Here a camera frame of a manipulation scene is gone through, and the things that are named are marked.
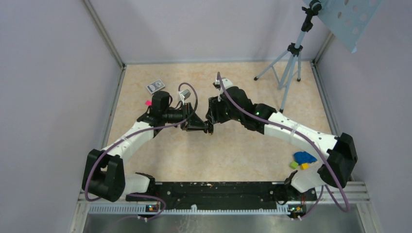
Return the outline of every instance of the blue toy block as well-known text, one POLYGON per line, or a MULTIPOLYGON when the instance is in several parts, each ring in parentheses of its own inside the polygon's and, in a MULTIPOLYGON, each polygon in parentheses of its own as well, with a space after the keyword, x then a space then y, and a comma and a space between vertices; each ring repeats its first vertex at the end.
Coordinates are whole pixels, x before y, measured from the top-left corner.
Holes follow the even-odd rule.
POLYGON ((315 157, 313 157, 311 154, 307 153, 306 151, 302 152, 296 152, 294 155, 295 161, 299 164, 305 164, 305 163, 313 163, 318 161, 315 157))

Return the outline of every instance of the green block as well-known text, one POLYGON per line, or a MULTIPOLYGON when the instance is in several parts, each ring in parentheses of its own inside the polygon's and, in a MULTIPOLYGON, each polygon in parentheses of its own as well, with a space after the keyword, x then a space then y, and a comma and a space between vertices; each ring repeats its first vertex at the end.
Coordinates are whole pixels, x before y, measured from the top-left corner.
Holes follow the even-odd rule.
POLYGON ((299 164, 296 161, 291 162, 291 164, 289 165, 292 169, 296 169, 299 164))

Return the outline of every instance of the tripod leg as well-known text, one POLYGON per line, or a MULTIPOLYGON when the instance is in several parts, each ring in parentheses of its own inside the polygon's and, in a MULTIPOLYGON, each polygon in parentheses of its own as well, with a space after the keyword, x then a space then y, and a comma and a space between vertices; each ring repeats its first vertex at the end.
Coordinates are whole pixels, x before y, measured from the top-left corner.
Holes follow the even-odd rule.
POLYGON ((300 70, 301 70, 302 53, 299 53, 297 58, 297 81, 300 82, 300 70))
POLYGON ((295 57, 295 56, 292 56, 291 58, 292 58, 292 62, 291 62, 292 67, 291 67, 291 69, 290 69, 290 71, 289 71, 288 83, 286 84, 286 89, 285 89, 285 94, 283 95, 282 105, 280 106, 280 109, 279 109, 279 111, 280 111, 281 113, 283 113, 283 110, 285 109, 286 96, 288 95, 289 86, 291 85, 291 81, 292 81, 292 78, 293 78, 293 69, 294 69, 294 67, 295 67, 296 59, 297 59, 297 57, 295 57))
POLYGON ((290 70, 291 67, 292 67, 292 62, 293 62, 294 58, 295 58, 295 57, 294 57, 293 55, 291 55, 291 57, 289 58, 288 64, 286 65, 285 71, 283 72, 282 79, 280 80, 280 83, 279 83, 279 85, 277 86, 277 89, 278 89, 278 90, 280 90, 280 89, 282 89, 283 87, 285 87, 284 83, 285 83, 285 80, 286 80, 286 76, 288 75, 289 70, 290 70))
POLYGON ((264 73, 266 73, 271 67, 275 65, 276 62, 278 62, 282 57, 284 57, 288 51, 284 51, 280 56, 278 56, 268 67, 266 67, 259 75, 257 75, 255 78, 253 78, 255 81, 258 80, 264 73))

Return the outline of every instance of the black metal base plate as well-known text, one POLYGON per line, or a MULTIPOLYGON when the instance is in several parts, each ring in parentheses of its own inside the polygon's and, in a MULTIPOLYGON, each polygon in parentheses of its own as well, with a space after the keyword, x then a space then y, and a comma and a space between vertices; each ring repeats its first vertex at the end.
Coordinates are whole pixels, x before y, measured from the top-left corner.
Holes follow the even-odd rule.
MULTIPOLYGON (((303 194, 285 192, 282 183, 273 182, 157 182, 151 193, 166 202, 166 209, 256 210, 276 209, 276 200, 316 200, 311 189, 303 194)), ((126 197, 126 201, 143 199, 126 197)))

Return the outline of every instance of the yellow block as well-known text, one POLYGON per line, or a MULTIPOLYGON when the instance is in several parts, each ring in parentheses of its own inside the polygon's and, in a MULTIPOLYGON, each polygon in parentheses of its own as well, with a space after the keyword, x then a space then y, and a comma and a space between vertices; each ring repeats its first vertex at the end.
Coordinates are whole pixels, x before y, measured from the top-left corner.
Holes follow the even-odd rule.
POLYGON ((302 170, 308 169, 308 167, 309 167, 309 164, 308 164, 308 163, 304 163, 304 164, 301 164, 301 165, 300 165, 300 168, 301 168, 302 170))

